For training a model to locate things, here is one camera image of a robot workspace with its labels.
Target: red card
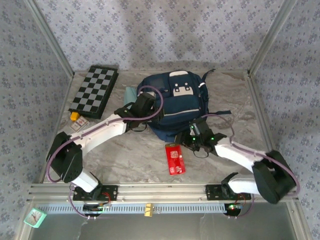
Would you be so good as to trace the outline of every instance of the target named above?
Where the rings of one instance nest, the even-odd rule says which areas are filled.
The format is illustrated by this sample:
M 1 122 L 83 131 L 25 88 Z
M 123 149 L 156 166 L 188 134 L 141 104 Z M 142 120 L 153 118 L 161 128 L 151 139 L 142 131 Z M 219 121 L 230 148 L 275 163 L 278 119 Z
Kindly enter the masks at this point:
M 166 144 L 165 153 L 168 160 L 170 175 L 184 174 L 186 172 L 186 167 L 180 145 L 175 143 Z

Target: chessboard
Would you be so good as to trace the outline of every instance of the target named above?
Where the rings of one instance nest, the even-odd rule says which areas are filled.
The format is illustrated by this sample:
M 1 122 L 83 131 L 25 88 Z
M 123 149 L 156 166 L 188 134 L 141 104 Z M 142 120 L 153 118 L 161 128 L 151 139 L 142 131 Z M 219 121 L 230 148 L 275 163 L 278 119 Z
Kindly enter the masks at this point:
M 92 66 L 69 111 L 84 117 L 101 119 L 118 75 L 116 68 Z

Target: gray marble floor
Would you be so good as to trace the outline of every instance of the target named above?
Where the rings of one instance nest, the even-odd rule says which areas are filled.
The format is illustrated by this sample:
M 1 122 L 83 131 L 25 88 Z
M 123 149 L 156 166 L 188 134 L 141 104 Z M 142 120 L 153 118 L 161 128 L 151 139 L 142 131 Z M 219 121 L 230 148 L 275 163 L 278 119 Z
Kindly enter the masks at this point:
M 59 132 L 73 133 L 70 128 L 70 103 L 74 99 L 85 73 L 76 73 L 64 108 Z M 114 110 L 124 104 L 126 87 L 136 87 L 150 72 L 123 71 L 115 83 L 102 119 L 107 118 Z M 209 109 L 211 112 L 231 110 L 232 115 L 226 118 L 232 123 L 236 132 L 235 140 L 258 150 L 264 144 L 254 113 L 254 108 L 241 77 L 231 74 L 211 73 L 206 84 L 209 90 Z M 88 127 L 99 120 L 89 119 Z M 213 132 L 231 135 L 230 129 L 221 119 L 211 117 L 207 120 Z M 83 166 L 95 174 L 103 183 L 180 183 L 211 182 L 218 183 L 235 171 L 243 171 L 240 165 L 216 157 L 212 154 L 205 159 L 196 158 L 192 151 L 182 147 L 186 173 L 170 176 L 165 154 L 165 142 L 147 128 L 144 132 L 127 132 L 114 137 L 89 152 L 83 159 Z

